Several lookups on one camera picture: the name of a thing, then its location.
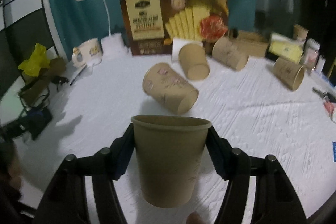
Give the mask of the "blue card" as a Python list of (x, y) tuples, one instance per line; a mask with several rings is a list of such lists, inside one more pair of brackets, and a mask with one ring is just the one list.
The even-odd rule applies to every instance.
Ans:
[(333, 141), (333, 161), (336, 162), (336, 142)]

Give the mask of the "glass jar pink contents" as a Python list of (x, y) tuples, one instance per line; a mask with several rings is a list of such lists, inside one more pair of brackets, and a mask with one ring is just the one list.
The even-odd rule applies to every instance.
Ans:
[(303, 52), (303, 65), (307, 70), (312, 70), (319, 57), (320, 43), (316, 42), (314, 39), (309, 38), (306, 41), (305, 49)]

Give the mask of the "lying kraft cup by box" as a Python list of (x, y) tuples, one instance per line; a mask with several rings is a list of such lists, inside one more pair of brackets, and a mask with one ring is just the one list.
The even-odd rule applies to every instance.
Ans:
[(220, 38), (213, 47), (212, 57), (221, 64), (230, 67), (234, 71), (241, 71), (248, 63), (249, 56), (238, 50), (233, 42), (226, 38)]

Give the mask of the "cream ceramic mug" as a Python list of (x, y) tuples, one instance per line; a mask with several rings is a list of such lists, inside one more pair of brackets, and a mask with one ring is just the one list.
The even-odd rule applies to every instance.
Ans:
[(89, 67), (99, 65), (102, 62), (102, 49), (98, 38), (93, 38), (81, 43), (73, 49), (72, 62), (76, 68), (84, 65)]

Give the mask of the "right lying kraft cup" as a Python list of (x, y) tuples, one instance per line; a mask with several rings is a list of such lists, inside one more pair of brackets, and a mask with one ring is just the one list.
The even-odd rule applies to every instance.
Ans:
[(279, 57), (272, 72), (290, 90), (296, 91), (305, 76), (305, 67)]

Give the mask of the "black pen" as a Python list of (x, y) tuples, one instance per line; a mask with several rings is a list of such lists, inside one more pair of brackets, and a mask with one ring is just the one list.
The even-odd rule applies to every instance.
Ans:
[(84, 65), (77, 71), (76, 75), (73, 77), (73, 79), (70, 82), (70, 86), (72, 86), (75, 83), (75, 81), (78, 79), (79, 76), (81, 76), (81, 74), (85, 71), (86, 68), (87, 68), (87, 65)]

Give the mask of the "upright kraft cup back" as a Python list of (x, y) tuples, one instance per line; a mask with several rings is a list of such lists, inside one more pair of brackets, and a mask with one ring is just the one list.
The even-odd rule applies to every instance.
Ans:
[(299, 24), (293, 25), (293, 40), (304, 42), (307, 38), (308, 30)]

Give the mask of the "yellow tissue box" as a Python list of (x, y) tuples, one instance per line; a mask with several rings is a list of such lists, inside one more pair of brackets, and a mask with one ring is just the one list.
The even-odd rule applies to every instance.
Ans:
[(272, 32), (269, 52), (288, 61), (298, 64), (303, 54), (303, 41), (293, 40)]

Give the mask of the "brown cracker box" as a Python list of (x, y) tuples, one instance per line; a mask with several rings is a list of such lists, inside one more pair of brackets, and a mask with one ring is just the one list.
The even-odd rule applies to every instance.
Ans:
[(228, 0), (120, 0), (132, 55), (169, 55), (173, 38), (214, 43), (228, 31)]

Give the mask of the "front lying kraft cup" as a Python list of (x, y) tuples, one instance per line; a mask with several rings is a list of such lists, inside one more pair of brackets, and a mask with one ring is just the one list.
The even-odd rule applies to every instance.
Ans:
[(186, 114), (199, 92), (167, 63), (153, 65), (144, 75), (143, 91), (175, 115)]

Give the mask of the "small white bottle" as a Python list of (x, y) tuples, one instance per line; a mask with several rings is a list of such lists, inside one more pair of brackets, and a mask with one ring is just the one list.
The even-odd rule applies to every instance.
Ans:
[(322, 55), (320, 55), (319, 58), (318, 58), (318, 61), (317, 61), (317, 65), (315, 67), (315, 71), (318, 74), (322, 73), (322, 70), (323, 70), (323, 67), (325, 65), (325, 62), (326, 62), (326, 59)]

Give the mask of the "white textured tablecloth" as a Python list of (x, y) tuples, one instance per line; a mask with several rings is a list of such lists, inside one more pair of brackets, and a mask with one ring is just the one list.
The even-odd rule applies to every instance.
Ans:
[(288, 175), (307, 216), (335, 192), (335, 123), (305, 75), (296, 91), (272, 73), (272, 63), (251, 58), (235, 72), (209, 59), (210, 75), (194, 83), (199, 95), (185, 115), (172, 115), (142, 88), (146, 72), (168, 56), (120, 57), (84, 73), (50, 102), (53, 120), (37, 140), (19, 140), (23, 174), (45, 190), (69, 154), (92, 156), (123, 135), (136, 115), (169, 116), (186, 127), (212, 123), (220, 137), (247, 155), (274, 155)]

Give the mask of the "kraft paper tray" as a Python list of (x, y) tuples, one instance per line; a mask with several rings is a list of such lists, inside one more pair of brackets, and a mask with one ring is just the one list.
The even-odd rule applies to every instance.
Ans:
[(248, 56), (263, 58), (266, 55), (268, 40), (256, 32), (230, 29), (228, 38), (239, 51), (246, 53)]

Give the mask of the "yellow plastic bag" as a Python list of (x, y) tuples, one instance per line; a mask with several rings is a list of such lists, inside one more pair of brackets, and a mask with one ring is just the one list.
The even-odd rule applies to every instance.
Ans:
[(50, 68), (50, 59), (47, 57), (47, 49), (45, 46), (36, 43), (35, 49), (31, 54), (30, 58), (24, 60), (18, 69), (23, 71), (25, 75), (31, 77), (38, 77), (41, 69)]

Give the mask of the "kraft paper cup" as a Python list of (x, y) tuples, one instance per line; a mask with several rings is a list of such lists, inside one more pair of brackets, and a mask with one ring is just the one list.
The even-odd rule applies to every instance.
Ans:
[(160, 208), (187, 203), (194, 191), (211, 122), (163, 115), (131, 118), (141, 190)]

